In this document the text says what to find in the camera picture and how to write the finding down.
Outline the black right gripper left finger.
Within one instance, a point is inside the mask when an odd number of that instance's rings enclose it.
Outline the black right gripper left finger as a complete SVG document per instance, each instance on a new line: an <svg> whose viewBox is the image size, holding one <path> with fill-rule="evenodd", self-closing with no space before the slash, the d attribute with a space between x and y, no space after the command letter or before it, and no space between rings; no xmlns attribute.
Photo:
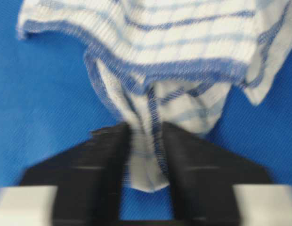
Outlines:
<svg viewBox="0 0 292 226"><path fill-rule="evenodd" d="M0 189L0 226L110 226L119 218L131 130L121 123L28 167Z"/></svg>

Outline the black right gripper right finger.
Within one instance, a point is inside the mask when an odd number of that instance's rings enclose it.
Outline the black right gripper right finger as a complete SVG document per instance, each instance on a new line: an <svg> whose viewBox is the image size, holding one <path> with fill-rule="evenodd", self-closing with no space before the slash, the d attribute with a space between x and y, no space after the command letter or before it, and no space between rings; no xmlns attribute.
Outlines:
<svg viewBox="0 0 292 226"><path fill-rule="evenodd" d="M292 186L172 123L162 125L174 217L190 226L292 226Z"/></svg>

